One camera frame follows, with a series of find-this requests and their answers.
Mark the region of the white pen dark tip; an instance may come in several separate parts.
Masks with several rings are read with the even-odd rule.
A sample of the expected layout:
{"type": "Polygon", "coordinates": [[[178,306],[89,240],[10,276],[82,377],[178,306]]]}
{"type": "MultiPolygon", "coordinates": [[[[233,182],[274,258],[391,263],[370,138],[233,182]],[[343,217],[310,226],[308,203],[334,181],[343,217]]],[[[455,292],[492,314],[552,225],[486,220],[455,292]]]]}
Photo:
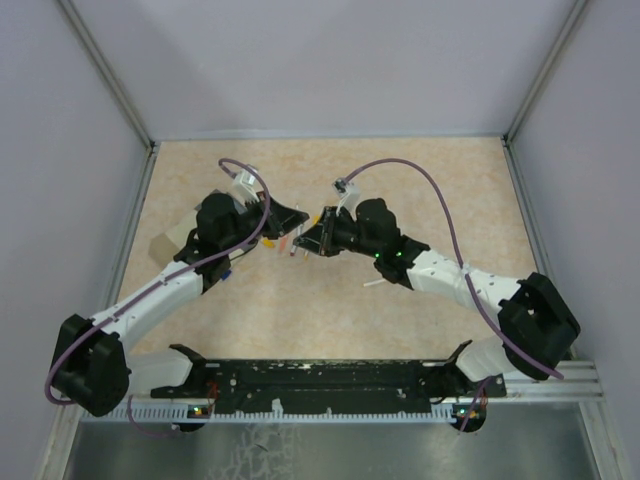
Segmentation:
{"type": "Polygon", "coordinates": [[[375,286],[375,285],[379,285],[379,284],[383,284],[385,283],[386,280],[384,279],[379,279],[379,280],[374,280],[374,281],[369,281],[369,282],[365,282],[363,283],[363,287],[367,288],[367,287],[371,287],[371,286],[375,286]]]}

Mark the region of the white pen yellow end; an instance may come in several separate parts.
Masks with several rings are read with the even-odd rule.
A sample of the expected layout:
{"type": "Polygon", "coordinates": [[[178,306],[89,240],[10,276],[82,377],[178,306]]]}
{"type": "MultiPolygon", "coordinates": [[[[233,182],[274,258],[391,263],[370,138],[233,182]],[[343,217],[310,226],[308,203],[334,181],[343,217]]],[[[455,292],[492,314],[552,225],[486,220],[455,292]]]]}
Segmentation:
{"type": "MultiPolygon", "coordinates": [[[[319,215],[315,215],[314,216],[311,228],[305,234],[305,238],[306,238],[306,242],[307,243],[310,243],[311,241],[316,241],[317,240],[318,234],[316,232],[316,224],[319,221],[319,219],[320,219],[319,215]]],[[[309,256],[310,256],[310,251],[308,249],[306,249],[304,254],[303,254],[304,261],[308,261],[309,260],[309,256]]]]}

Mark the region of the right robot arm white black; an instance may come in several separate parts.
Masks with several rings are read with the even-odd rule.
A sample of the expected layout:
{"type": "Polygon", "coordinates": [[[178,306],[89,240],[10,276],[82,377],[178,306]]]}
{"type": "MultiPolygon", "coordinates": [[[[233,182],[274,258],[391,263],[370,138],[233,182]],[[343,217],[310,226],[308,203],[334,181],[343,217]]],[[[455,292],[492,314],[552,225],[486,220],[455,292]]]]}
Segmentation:
{"type": "Polygon", "coordinates": [[[557,366],[580,334],[547,276],[501,277],[456,262],[403,234],[382,199],[365,200],[353,213],[327,207],[294,243],[322,257],[344,251],[370,257],[386,281],[479,313],[492,336],[463,346],[446,372],[448,387],[461,396],[473,393],[488,377],[512,371],[539,381],[561,378],[557,366]]]}

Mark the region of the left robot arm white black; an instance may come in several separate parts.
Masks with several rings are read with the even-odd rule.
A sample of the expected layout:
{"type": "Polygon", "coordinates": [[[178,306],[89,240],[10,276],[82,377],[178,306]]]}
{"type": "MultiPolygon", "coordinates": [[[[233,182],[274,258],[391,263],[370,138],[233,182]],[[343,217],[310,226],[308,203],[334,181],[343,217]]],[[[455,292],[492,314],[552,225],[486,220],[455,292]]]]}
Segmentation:
{"type": "Polygon", "coordinates": [[[45,393],[51,401],[76,403],[104,416],[130,395],[156,389],[201,394],[208,373],[184,347],[134,355],[152,329],[186,303],[206,293],[231,269],[234,252],[246,253],[261,238],[277,240],[309,216],[259,195],[239,204],[231,195],[207,196],[183,229],[183,247],[147,285],[88,318],[74,314],[61,325],[45,393]]]}

